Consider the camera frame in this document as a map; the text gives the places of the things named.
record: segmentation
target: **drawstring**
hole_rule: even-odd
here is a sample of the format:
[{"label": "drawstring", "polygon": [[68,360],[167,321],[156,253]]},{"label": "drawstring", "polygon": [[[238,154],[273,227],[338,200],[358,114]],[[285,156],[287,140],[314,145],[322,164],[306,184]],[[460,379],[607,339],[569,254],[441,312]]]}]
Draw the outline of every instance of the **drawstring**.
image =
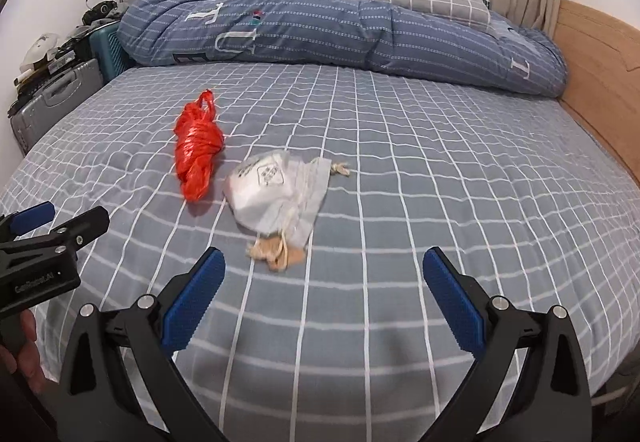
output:
[{"label": "drawstring", "polygon": [[[348,177],[351,171],[347,168],[345,162],[331,164],[331,175],[339,174]],[[291,262],[291,265],[300,263],[304,260],[305,251],[302,248],[293,248],[289,250],[287,245],[287,237],[284,231],[289,226],[292,216],[289,215],[284,221],[280,232],[270,238],[261,238],[257,236],[253,245],[249,244],[247,255],[254,260],[264,260],[269,265],[269,269],[275,272],[282,272]]]},{"label": "drawstring", "polygon": [[351,174],[351,170],[347,168],[346,162],[338,162],[336,164],[331,164],[331,175],[344,175],[348,177]]}]

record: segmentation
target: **silver suitcase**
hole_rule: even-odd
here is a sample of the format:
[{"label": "silver suitcase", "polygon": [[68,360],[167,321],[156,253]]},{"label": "silver suitcase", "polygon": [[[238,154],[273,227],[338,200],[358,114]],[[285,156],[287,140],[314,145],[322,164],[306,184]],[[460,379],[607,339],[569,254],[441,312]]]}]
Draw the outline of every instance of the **silver suitcase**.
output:
[{"label": "silver suitcase", "polygon": [[39,89],[33,99],[11,118],[11,127],[22,153],[27,154],[61,118],[103,85],[98,61],[91,59]]}]

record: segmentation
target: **red plastic bag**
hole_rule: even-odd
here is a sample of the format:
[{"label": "red plastic bag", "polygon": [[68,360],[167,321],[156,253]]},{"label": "red plastic bag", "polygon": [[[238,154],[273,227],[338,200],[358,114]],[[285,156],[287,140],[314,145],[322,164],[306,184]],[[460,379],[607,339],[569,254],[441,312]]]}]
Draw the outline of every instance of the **red plastic bag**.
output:
[{"label": "red plastic bag", "polygon": [[215,122],[216,107],[213,93],[205,90],[195,102],[189,102],[175,123],[178,136],[175,145],[175,170],[180,179],[180,190],[189,202],[201,199],[209,189],[213,156],[225,145]]}]

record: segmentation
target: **suitcase handle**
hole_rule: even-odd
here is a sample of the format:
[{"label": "suitcase handle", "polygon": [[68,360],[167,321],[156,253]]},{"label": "suitcase handle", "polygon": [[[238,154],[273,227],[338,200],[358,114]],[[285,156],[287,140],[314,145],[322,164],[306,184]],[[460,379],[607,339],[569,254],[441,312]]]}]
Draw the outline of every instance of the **suitcase handle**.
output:
[{"label": "suitcase handle", "polygon": [[73,70],[42,89],[42,100],[47,106],[66,101],[80,87],[80,79]]}]

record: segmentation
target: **blue gripper pad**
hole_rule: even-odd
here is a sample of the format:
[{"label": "blue gripper pad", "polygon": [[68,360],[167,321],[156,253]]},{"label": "blue gripper pad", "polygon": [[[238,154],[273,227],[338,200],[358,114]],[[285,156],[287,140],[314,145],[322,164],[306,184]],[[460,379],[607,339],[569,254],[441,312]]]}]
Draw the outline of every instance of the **blue gripper pad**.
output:
[{"label": "blue gripper pad", "polygon": [[433,248],[424,253],[422,274],[460,349],[480,359],[485,349],[484,320]]},{"label": "blue gripper pad", "polygon": [[187,347],[223,279],[225,257],[212,250],[164,314],[161,345],[168,356]]},{"label": "blue gripper pad", "polygon": [[52,222],[55,216],[56,209],[53,204],[51,202],[43,202],[14,215],[9,229],[16,236],[22,236]]}]

